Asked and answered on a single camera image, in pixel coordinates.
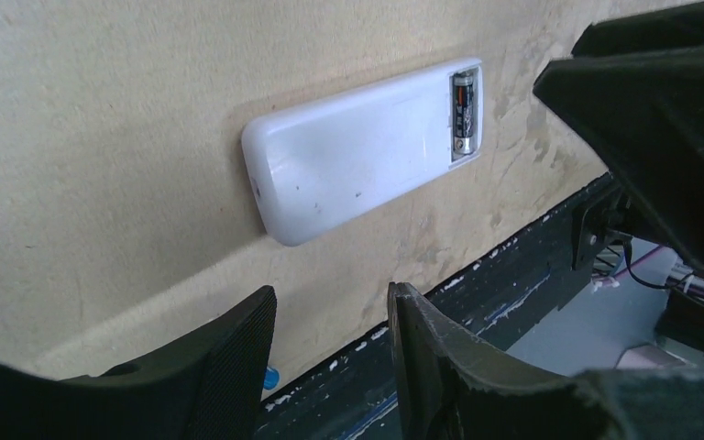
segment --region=blue object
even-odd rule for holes
[[[266,367],[266,378],[263,380],[263,389],[266,391],[277,388],[279,383],[279,371],[274,368]]]

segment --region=ribbed plastic surface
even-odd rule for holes
[[[277,301],[270,290],[209,353],[185,438],[250,438],[269,361]]]

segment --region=wire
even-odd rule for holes
[[[600,261],[601,263],[605,264],[606,266],[612,268],[612,269],[614,269],[614,268],[617,267],[615,264],[611,264],[608,260],[603,259],[603,258],[601,258],[601,257],[595,257],[595,259],[596,259],[597,261]]]
[[[630,269],[635,269],[635,268],[637,268],[638,266],[644,264],[646,261],[648,261],[648,260],[654,258],[655,256],[659,255],[659,253],[660,253],[661,251],[663,251],[664,249],[665,249],[665,247],[662,247],[662,246],[655,247],[654,249],[652,249],[652,250],[650,250],[649,252],[647,252],[646,255],[644,255],[644,256],[638,258],[637,260],[635,260],[635,261],[632,263],[632,265],[628,266],[628,265],[625,264],[624,269],[620,270],[620,271],[615,275],[614,278],[619,279],[620,277],[623,277],[623,276],[627,275],[627,272],[628,272]]]
[[[619,258],[622,257],[622,254],[620,254],[620,253],[617,252],[616,250],[612,249],[612,248],[611,248],[611,245],[606,246],[606,250],[608,250],[610,253],[616,255],[616,256],[619,257]]]
[[[648,287],[649,289],[657,289],[661,291],[667,291],[671,289],[673,286],[669,286],[667,284],[665,285],[658,285],[658,284],[653,284],[649,281],[641,280],[638,278],[638,275],[633,273],[633,245],[629,241],[624,242],[622,245],[622,248],[624,249],[624,262],[627,264],[627,273],[630,274],[630,277],[635,280],[635,282]]]
[[[651,283],[651,282],[648,282],[648,281],[645,281],[645,280],[641,280],[641,279],[638,278],[638,276],[635,275],[635,274],[633,273],[633,271],[631,270],[631,267],[633,266],[633,264],[631,264],[631,259],[633,259],[633,246],[631,245],[631,243],[630,243],[629,241],[623,243],[623,244],[622,244],[622,248],[623,248],[623,250],[624,250],[624,262],[625,262],[625,264],[627,264],[627,273],[630,274],[630,278],[632,278],[633,280],[635,280],[635,281],[638,282],[639,284],[641,284],[641,285],[643,285],[643,286],[646,286],[646,287],[648,287],[648,288],[650,288],[650,289],[657,289],[657,290],[661,290],[661,291],[676,292],[677,294],[683,296],[684,298],[686,298],[687,300],[693,302],[693,303],[696,304],[697,306],[704,308],[704,302],[703,302],[703,301],[696,299],[696,298],[693,297],[692,295],[690,295],[690,294],[686,293],[685,291],[682,291],[681,289],[678,288],[678,286],[680,286],[680,285],[683,284],[685,281],[687,281],[687,280],[689,279],[689,277],[695,275],[695,272],[694,272],[694,271],[689,272],[687,275],[685,275],[684,277],[682,277],[681,280],[678,280],[678,281],[676,281],[675,283],[668,284],[667,281],[666,281],[664,285],[653,284],[653,283]]]
[[[685,275],[681,280],[677,281],[675,284],[674,283],[668,284],[668,282],[666,281],[665,284],[659,285],[659,284],[653,284],[649,281],[642,280],[641,278],[638,277],[638,275],[635,275],[633,273],[633,264],[631,263],[631,260],[633,259],[633,245],[631,244],[631,242],[626,241],[622,244],[622,249],[624,251],[624,262],[625,262],[625,264],[627,264],[627,273],[630,274],[630,278],[634,279],[635,282],[637,282],[643,286],[646,286],[650,289],[657,289],[657,290],[661,290],[661,291],[667,291],[670,289],[677,289],[678,286],[683,284],[686,280],[689,279],[689,277],[691,277],[693,275],[693,272],[689,272],[687,275]]]

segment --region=gray surface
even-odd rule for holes
[[[654,247],[636,240],[633,260]],[[662,284],[675,261],[676,254],[665,249],[634,272],[639,278]],[[645,288],[630,276],[619,281],[616,288],[584,288],[562,310],[548,314],[507,353],[563,375],[613,368],[627,348],[654,341],[654,327],[667,301],[664,291]]]

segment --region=black plastic part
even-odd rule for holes
[[[704,305],[695,301],[684,295],[671,294],[654,331],[704,355]]]
[[[563,378],[510,357],[408,283],[388,295],[403,438],[704,438],[704,369]]]
[[[614,226],[614,217],[620,212],[622,198],[622,188],[618,184],[610,184],[574,210],[571,232],[571,264],[574,270],[591,264],[595,256],[609,244],[610,228]]]
[[[96,378],[54,381],[0,365],[0,438],[250,438],[276,306],[263,287]]]
[[[596,25],[579,43],[535,95],[704,278],[704,3]]]
[[[607,57],[704,45],[704,2],[591,25],[571,52]]]

